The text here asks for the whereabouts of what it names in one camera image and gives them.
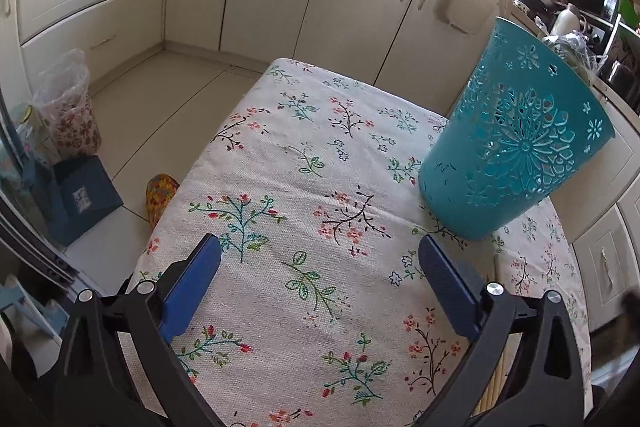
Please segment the yellow patterned slipper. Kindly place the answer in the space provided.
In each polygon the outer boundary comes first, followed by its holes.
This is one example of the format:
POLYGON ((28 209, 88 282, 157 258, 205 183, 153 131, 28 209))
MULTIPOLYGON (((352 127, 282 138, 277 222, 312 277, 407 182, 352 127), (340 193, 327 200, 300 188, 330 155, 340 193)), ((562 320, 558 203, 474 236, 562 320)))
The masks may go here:
POLYGON ((174 198, 180 184, 169 174, 160 173, 146 184, 145 210, 149 218, 151 229, 157 226, 158 221, 174 198))

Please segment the green vegetables plastic bag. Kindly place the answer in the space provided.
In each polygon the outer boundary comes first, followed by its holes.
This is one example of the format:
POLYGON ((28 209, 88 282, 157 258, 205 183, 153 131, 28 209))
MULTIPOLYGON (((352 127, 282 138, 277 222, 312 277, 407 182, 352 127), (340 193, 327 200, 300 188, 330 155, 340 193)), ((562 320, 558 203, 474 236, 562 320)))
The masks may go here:
POLYGON ((600 68, 600 56, 588 46, 586 37, 580 31, 565 35, 548 35, 542 42, 561 57, 564 63, 582 78, 585 84, 593 84, 600 68))

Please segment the blue box on floor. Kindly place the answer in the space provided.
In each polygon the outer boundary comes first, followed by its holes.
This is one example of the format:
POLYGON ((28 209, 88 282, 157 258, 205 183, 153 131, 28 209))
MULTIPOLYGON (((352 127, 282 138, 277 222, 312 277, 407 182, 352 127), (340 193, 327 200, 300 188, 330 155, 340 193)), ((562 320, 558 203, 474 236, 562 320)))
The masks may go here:
POLYGON ((122 207, 122 199, 96 155, 59 161, 50 184, 52 237, 67 247, 102 219, 122 207))

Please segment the floral white tablecloth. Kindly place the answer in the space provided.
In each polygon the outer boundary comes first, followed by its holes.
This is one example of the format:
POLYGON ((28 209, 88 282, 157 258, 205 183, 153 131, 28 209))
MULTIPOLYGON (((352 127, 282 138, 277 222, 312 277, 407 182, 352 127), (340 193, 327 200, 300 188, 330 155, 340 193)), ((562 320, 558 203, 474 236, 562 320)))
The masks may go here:
POLYGON ((432 234, 511 293, 559 291, 582 369, 582 280, 551 202, 469 242, 427 209, 418 172, 442 116, 305 63, 224 76, 153 136, 150 173, 178 192, 134 275, 156 281, 206 234, 220 267, 171 345, 229 426, 409 426, 468 344, 418 261, 432 234))

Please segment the floral trash bin with bag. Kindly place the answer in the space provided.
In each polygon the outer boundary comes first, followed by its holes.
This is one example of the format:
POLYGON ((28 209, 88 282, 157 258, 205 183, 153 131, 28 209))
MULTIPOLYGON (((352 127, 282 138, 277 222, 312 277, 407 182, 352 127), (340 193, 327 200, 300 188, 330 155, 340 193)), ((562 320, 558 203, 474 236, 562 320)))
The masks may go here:
POLYGON ((92 156, 102 144, 90 96, 85 53, 63 53, 38 77, 32 104, 63 159, 92 156))

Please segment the teal perforated plastic basket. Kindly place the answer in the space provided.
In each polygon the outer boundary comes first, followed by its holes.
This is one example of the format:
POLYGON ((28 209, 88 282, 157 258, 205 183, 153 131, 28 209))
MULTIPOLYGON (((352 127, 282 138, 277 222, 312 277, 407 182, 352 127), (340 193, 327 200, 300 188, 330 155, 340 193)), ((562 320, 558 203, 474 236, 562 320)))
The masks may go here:
POLYGON ((445 228, 477 241, 549 196, 614 135, 575 69, 499 17, 422 161, 420 191, 445 228))

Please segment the bamboo chopstick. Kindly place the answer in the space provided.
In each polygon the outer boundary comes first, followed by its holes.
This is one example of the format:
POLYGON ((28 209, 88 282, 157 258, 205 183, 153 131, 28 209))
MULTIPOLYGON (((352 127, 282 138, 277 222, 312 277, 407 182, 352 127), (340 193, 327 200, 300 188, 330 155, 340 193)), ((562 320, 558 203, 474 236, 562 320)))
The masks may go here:
MULTIPOLYGON (((510 291, 511 294, 515 294, 513 275, 516 269, 512 265, 514 260, 515 257, 507 251, 495 254, 494 257, 497 281, 510 291)), ((506 340, 506 345, 498 361, 497 368, 494 370, 494 373, 492 373, 491 379, 473 411, 474 414, 485 413, 497 403, 500 392, 502 392, 508 379, 516 351, 518 351, 520 339, 520 334, 514 334, 510 335, 508 340, 506 340)))

